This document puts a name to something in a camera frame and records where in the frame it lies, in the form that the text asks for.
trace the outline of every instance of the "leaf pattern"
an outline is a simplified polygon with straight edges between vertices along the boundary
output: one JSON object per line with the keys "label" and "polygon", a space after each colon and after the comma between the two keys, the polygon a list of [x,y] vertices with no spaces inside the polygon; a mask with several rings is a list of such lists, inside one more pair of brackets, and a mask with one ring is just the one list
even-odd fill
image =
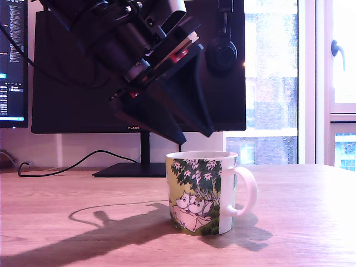
{"label": "leaf pattern", "polygon": [[220,205],[221,161],[174,159],[171,169],[178,184],[190,184],[200,197]]}

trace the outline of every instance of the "mug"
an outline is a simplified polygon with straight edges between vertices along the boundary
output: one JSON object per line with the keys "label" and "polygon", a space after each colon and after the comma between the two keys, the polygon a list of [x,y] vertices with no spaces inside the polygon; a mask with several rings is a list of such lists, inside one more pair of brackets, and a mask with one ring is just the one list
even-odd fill
{"label": "mug", "polygon": [[[166,155],[171,220],[182,233],[218,235],[231,230],[233,217],[249,213],[258,196],[253,174],[237,167],[232,152],[191,151]],[[248,200],[235,209],[237,174],[245,181]]]}

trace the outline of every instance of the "window handle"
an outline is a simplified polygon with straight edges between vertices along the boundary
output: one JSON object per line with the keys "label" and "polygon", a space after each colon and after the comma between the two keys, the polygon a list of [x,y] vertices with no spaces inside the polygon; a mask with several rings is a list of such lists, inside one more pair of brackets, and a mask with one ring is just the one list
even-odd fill
{"label": "window handle", "polygon": [[338,46],[338,43],[336,40],[333,40],[332,42],[332,54],[334,57],[338,54],[338,52],[341,52],[341,55],[343,56],[343,62],[344,62],[344,71],[345,71],[345,53],[344,49],[341,46]]}

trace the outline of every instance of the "desk surface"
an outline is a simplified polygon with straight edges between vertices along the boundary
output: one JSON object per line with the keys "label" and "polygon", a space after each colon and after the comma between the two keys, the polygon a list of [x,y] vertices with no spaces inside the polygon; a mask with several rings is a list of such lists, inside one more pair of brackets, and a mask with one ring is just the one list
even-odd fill
{"label": "desk surface", "polygon": [[2,174],[1,267],[356,266],[355,173],[322,165],[249,169],[259,185],[253,214],[209,238],[177,233],[164,178]]}

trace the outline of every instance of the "monitor screen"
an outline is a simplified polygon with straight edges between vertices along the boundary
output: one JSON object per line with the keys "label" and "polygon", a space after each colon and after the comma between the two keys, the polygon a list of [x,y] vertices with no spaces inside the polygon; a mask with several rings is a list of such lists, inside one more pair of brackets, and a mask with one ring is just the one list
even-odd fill
{"label": "monitor screen", "polygon": [[[0,21],[27,55],[27,1],[0,0]],[[0,35],[0,127],[27,127],[27,62]]]}
{"label": "monitor screen", "polygon": [[[186,1],[187,15],[196,17],[201,26],[196,30],[204,47],[219,36],[218,0]],[[238,49],[238,60],[231,73],[213,76],[207,69],[205,50],[199,66],[199,75],[205,101],[215,131],[246,129],[245,104],[245,20],[243,1],[235,1],[231,40]],[[76,41],[51,14],[36,14],[35,63],[51,74],[65,80],[96,84],[98,88],[64,86],[34,72],[32,132],[36,134],[140,132],[114,117],[108,104],[117,85],[107,81],[108,76],[83,56]],[[192,131],[180,123],[183,131]]]}

